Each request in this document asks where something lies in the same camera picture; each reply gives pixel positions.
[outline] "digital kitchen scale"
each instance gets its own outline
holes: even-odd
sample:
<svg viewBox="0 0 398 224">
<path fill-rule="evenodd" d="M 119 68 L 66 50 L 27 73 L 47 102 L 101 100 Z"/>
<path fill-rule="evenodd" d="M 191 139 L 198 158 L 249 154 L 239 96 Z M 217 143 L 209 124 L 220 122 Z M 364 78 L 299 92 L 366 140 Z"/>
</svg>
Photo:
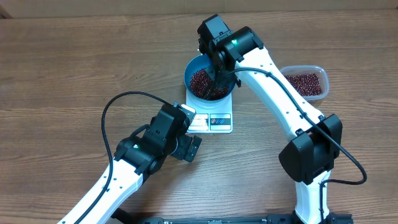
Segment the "digital kitchen scale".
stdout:
<svg viewBox="0 0 398 224">
<path fill-rule="evenodd" d="M 226 134 L 233 130 L 232 116 L 232 90 L 235 83 L 229 87 L 228 94 L 219 100 L 203 100 L 196 97 L 189 89 L 192 75 L 202 68 L 211 65 L 207 55 L 199 55 L 192 59 L 185 69 L 184 82 L 187 88 L 186 105 L 194 108 L 197 112 L 188 133 L 213 133 Z"/>
</svg>

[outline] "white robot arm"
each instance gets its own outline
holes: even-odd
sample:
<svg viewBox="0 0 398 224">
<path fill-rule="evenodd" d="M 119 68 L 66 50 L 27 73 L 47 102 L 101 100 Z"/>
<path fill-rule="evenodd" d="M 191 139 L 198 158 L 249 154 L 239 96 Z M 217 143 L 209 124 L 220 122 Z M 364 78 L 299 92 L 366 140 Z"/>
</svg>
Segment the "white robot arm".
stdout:
<svg viewBox="0 0 398 224">
<path fill-rule="evenodd" d="M 207 54 L 218 70 L 224 70 L 224 73 L 219 72 L 214 77 L 214 85 L 222 83 L 222 78 L 232 80 L 232 77 L 237 83 L 243 81 L 279 121 L 289 141 L 279 154 L 279 160 L 296 186 L 294 223 L 323 222 L 323 218 L 330 214 L 326 205 L 326 183 L 362 184 L 367 178 L 363 167 L 340 146 L 343 128 L 341 121 L 335 115 L 325 118 L 297 93 L 279 72 L 264 44 L 250 28 L 244 27 L 233 32 L 218 15 L 214 15 L 203 21 L 198 33 L 200 52 Z M 128 94 L 148 96 L 147 93 L 140 92 L 122 93 L 113 98 L 107 107 L 115 99 Z M 150 125 L 141 127 L 119 143 L 113 162 L 110 161 L 110 164 L 113 163 L 112 176 L 108 177 L 108 166 L 93 188 L 58 224 L 106 223 L 115 209 L 137 191 L 148 176 L 161 168 L 168 155 L 191 162 L 201 143 L 200 138 L 185 135 L 194 115 L 193 108 L 165 102 Z M 136 137 L 141 131 L 144 131 L 143 137 Z M 349 182 L 328 179 L 339 150 L 359 167 L 363 180 Z M 103 187 L 107 189 L 102 197 L 82 216 Z"/>
<path fill-rule="evenodd" d="M 259 68 L 271 72 L 273 76 L 284 84 L 296 102 L 300 103 L 301 108 L 308 114 L 308 117 L 314 123 L 320 122 L 319 117 L 323 116 L 323 114 L 310 103 L 307 103 L 286 78 L 284 78 L 265 47 L 262 49 L 255 48 L 244 55 L 242 62 L 236 62 L 235 68 L 245 67 Z M 273 79 L 254 71 L 237 72 L 236 76 L 255 92 L 269 111 L 277 118 L 288 141 L 297 137 L 296 130 L 307 131 L 312 128 L 312 125 L 302 118 L 295 105 Z M 318 224 L 321 222 L 319 184 L 321 181 L 329 178 L 330 172 L 322 172 L 309 185 L 304 182 L 295 183 L 297 194 L 295 212 L 303 223 Z M 325 217 L 329 215 L 329 209 L 326 205 L 326 191 L 326 187 L 323 188 L 323 214 Z"/>
</svg>

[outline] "blue bowl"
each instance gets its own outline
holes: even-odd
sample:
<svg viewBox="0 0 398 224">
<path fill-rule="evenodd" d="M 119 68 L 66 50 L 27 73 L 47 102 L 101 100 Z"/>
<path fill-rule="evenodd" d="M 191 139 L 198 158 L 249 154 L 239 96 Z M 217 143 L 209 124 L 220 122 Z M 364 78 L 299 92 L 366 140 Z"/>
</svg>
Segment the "blue bowl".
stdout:
<svg viewBox="0 0 398 224">
<path fill-rule="evenodd" d="M 202 101 L 202 102 L 206 102 L 206 103 L 216 103 L 216 102 L 220 102 L 221 100 L 223 100 L 224 98 L 226 98 L 229 94 L 232 93 L 232 90 L 235 87 L 235 83 L 231 83 L 229 88 L 228 88 L 228 92 L 227 94 L 222 97 L 221 99 L 218 100 L 204 100 L 201 99 L 199 97 L 196 97 L 195 94 L 193 94 L 192 90 L 190 89 L 190 84 L 191 84 L 191 78 L 193 76 L 193 74 L 203 68 L 207 68 L 209 67 L 209 65 L 212 65 L 213 62 L 211 61 L 211 59 L 207 56 L 207 55 L 199 55 L 196 56 L 194 59 L 192 59 L 187 67 L 185 68 L 185 74 L 184 74 L 184 83 L 185 83 L 185 87 L 187 88 L 187 90 L 192 94 L 193 97 L 195 97 L 197 100 Z"/>
</svg>

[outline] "plastic container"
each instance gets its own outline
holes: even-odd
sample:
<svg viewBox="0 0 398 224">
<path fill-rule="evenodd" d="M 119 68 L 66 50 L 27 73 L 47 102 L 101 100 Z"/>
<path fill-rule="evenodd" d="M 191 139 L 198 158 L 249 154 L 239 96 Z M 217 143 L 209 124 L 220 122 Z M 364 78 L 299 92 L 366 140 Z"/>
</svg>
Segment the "plastic container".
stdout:
<svg viewBox="0 0 398 224">
<path fill-rule="evenodd" d="M 191 84 L 191 78 L 192 78 L 193 74 L 203 68 L 207 68 L 212 63 L 213 62 L 207 55 L 199 55 L 199 56 L 196 56 L 195 58 L 193 58 L 188 63 L 187 67 L 185 68 L 185 73 L 184 73 L 185 87 L 187 88 L 187 90 L 189 91 L 189 94 L 191 94 L 193 98 L 195 98 L 198 101 L 204 102 L 204 103 L 218 103 L 218 102 L 223 101 L 223 99 L 225 99 L 228 95 L 230 95 L 232 93 L 232 90 L 235 87 L 235 83 L 231 83 L 228 88 L 228 93 L 219 100 L 204 100 L 199 97 L 196 97 L 193 94 L 192 90 L 189 87 Z"/>
<path fill-rule="evenodd" d="M 320 81 L 320 86 L 322 89 L 322 94 L 321 95 L 316 95 L 316 96 L 303 96 L 303 98 L 307 101 L 311 100 L 320 100 L 324 97 L 327 96 L 329 93 L 329 79 L 328 75 L 324 71 L 323 68 L 316 66 L 316 65 L 293 65 L 293 66 L 287 66 L 282 69 L 280 69 L 280 72 L 283 74 L 283 76 L 297 76 L 297 75 L 303 75 L 306 73 L 314 73 L 318 76 L 319 81 Z"/>
</svg>

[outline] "wire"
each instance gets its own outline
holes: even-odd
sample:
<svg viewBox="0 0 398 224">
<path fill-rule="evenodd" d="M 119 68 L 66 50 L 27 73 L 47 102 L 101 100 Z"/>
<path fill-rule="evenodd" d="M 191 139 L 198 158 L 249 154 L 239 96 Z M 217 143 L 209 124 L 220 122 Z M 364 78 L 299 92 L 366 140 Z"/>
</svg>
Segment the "wire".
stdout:
<svg viewBox="0 0 398 224">
<path fill-rule="evenodd" d="M 111 104 L 117 100 L 118 98 L 122 97 L 122 96 L 126 96 L 126 95 L 144 95 L 144 96 L 149 96 L 155 100 L 159 100 L 160 102 L 169 105 L 170 103 L 168 103 L 165 100 L 160 99 L 157 96 L 151 95 L 149 93 L 144 93 L 141 91 L 128 91 L 125 93 L 121 93 L 117 96 L 115 96 L 114 98 L 112 98 L 112 100 L 110 100 L 108 102 L 108 104 L 105 106 L 104 111 L 102 112 L 102 119 L 101 119 L 101 130 L 102 130 L 102 137 L 104 138 L 104 142 L 105 142 L 105 147 L 106 147 L 106 152 L 108 153 L 108 159 L 109 159 L 109 175 L 108 175 L 108 179 L 106 180 L 106 183 L 104 185 L 104 187 L 102 188 L 102 191 L 99 193 L 99 195 L 97 196 L 97 198 L 94 200 L 94 202 L 87 208 L 87 210 L 80 216 L 80 218 L 75 222 L 75 224 L 79 224 L 86 216 L 87 214 L 90 213 L 90 211 L 94 208 L 94 206 L 98 203 L 98 201 L 101 199 L 101 197 L 104 195 L 104 193 L 106 192 L 106 190 L 108 189 L 109 183 L 111 182 L 112 179 L 112 173 L 113 173 L 113 158 L 112 158 L 112 152 L 111 149 L 109 148 L 109 143 L 108 143 L 108 138 L 106 137 L 106 133 L 105 133 L 105 115 L 106 112 L 108 110 L 108 108 L 111 106 Z"/>
<path fill-rule="evenodd" d="M 297 108 L 298 112 L 324 137 L 326 138 L 330 143 L 334 144 L 344 155 L 348 157 L 355 165 L 356 167 L 361 171 L 362 173 L 362 180 L 359 181 L 348 181 L 348 180 L 336 180 L 336 179 L 327 179 L 323 180 L 320 182 L 320 212 L 321 212 L 321 223 L 325 223 L 325 219 L 323 217 L 323 188 L 325 187 L 325 184 L 328 182 L 333 182 L 333 183 L 339 183 L 339 184 L 348 184 L 348 185 L 360 185 L 366 182 L 368 179 L 368 175 L 366 174 L 365 169 L 363 166 L 345 149 L 343 146 L 338 144 L 333 138 L 331 138 L 324 130 L 322 130 L 317 124 L 315 124 L 307 115 L 306 112 L 301 109 L 300 105 L 296 102 L 294 97 L 290 94 L 288 89 L 286 89 L 286 86 L 277 78 L 275 77 L 271 72 L 267 72 L 265 70 L 259 69 L 259 68 L 250 68 L 250 67 L 243 67 L 243 68 L 237 68 L 234 69 L 228 73 L 225 73 L 221 75 L 219 79 L 223 78 L 224 76 L 230 75 L 235 72 L 241 72 L 241 71 L 252 71 L 252 72 L 259 72 L 263 73 L 266 77 L 272 78 L 280 87 L 283 89 L 283 91 L 286 93 L 286 95 L 289 97 L 291 102 L 294 104 L 294 106 Z"/>
</svg>

